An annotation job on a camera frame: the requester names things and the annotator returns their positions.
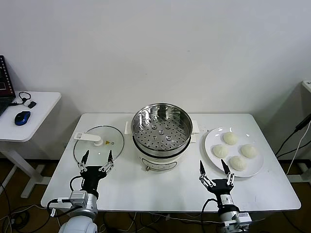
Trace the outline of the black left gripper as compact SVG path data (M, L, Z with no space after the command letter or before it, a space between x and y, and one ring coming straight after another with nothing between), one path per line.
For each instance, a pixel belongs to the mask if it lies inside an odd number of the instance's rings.
M82 190L88 193L98 193L99 181L107 176L114 167L112 150L109 151L107 163L104 166L86 166L89 150L86 151L81 161L78 162L78 168L84 180Z

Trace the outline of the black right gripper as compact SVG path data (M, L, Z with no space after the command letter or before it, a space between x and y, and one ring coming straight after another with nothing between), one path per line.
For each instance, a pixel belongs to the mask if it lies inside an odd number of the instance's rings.
M207 190L210 193L214 194L216 197L219 197L220 195L230 195L230 192L234 187L235 174L231 173L229 166L224 162L223 159L221 159L221 163L222 163L227 179L210 180L207 177L204 165L202 161L200 160L199 180L205 187L207 187Z

